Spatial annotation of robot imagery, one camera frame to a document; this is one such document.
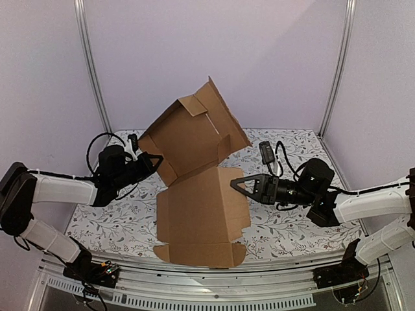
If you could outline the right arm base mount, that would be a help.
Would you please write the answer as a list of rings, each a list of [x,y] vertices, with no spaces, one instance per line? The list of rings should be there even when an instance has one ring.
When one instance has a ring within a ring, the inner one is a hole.
[[[334,264],[313,270],[313,281],[318,289],[334,288],[335,299],[344,305],[355,303],[367,287],[369,271],[366,266],[356,268],[354,264]]]

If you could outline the brown cardboard box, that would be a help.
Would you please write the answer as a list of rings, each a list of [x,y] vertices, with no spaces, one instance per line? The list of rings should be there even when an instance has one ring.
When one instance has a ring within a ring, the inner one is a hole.
[[[239,239],[251,224],[249,202],[230,183],[244,173],[222,162],[250,146],[250,140],[214,82],[175,100],[138,145],[163,157],[157,172],[165,190],[156,196],[154,254],[186,266],[242,264],[246,246]]]

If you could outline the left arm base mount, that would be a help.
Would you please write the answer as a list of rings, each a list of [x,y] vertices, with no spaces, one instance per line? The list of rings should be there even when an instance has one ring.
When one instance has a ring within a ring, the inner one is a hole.
[[[120,271],[120,265],[110,260],[101,263],[83,260],[68,264],[64,268],[63,275],[92,285],[115,288]]]

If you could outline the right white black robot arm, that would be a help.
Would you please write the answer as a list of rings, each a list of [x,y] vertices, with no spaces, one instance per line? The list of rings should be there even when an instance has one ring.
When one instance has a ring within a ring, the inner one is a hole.
[[[379,257],[414,241],[414,170],[395,182],[370,189],[346,191],[331,186],[335,173],[321,159],[299,167],[296,180],[270,174],[233,179],[231,188],[263,205],[303,205],[308,219],[319,227],[388,214],[393,222],[374,234],[351,242],[342,262],[334,266],[340,282],[350,282]]]

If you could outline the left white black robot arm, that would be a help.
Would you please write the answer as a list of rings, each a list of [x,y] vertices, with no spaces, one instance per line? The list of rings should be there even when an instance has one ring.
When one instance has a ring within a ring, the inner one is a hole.
[[[15,162],[1,180],[1,229],[59,257],[82,281],[97,274],[91,253],[75,239],[35,218],[32,205],[60,202],[105,207],[119,192],[153,175],[163,162],[160,155],[136,153],[135,147],[111,145],[99,154],[90,177],[29,170]]]

